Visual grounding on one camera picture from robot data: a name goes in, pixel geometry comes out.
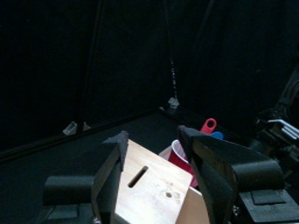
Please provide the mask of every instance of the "black curtain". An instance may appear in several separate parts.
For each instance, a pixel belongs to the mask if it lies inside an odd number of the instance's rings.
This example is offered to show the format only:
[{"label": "black curtain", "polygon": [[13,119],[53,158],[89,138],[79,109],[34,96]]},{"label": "black curtain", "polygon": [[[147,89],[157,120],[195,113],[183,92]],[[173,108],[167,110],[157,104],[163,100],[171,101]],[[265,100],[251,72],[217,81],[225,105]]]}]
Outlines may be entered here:
[{"label": "black curtain", "polygon": [[299,2],[215,1],[199,36],[180,103],[244,134],[257,112],[276,105],[299,59]]},{"label": "black curtain", "polygon": [[97,1],[0,2],[0,150],[76,120]]},{"label": "black curtain", "polygon": [[157,109],[171,98],[165,29],[164,1],[105,1],[92,49],[89,126]]},{"label": "black curtain", "polygon": [[172,96],[164,1],[0,3],[0,151]]}]

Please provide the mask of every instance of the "red plastic cup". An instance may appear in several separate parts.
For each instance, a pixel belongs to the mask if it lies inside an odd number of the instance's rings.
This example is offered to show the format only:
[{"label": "red plastic cup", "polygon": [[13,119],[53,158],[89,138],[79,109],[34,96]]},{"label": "red plastic cup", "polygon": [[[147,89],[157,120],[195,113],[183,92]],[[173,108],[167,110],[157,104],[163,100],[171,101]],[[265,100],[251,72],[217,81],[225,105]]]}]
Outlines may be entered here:
[{"label": "red plastic cup", "polygon": [[172,141],[172,152],[171,152],[168,161],[172,164],[177,165],[181,169],[184,169],[192,175],[191,187],[196,187],[197,181],[193,175],[192,167],[188,161],[185,160],[185,154],[184,154],[183,147],[179,140]]}]

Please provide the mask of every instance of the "wooden board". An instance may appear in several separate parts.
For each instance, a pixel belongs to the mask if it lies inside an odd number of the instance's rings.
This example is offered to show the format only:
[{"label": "wooden board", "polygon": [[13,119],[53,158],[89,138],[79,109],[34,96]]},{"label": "wooden board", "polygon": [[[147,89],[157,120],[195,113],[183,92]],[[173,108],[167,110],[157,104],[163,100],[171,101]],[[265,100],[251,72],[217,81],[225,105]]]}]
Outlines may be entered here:
[{"label": "wooden board", "polygon": [[[129,187],[136,174],[148,167]],[[116,216],[132,224],[173,224],[176,222],[192,175],[129,141],[121,174]]]},{"label": "wooden board", "polygon": [[209,224],[201,193],[189,187],[176,224]]}]

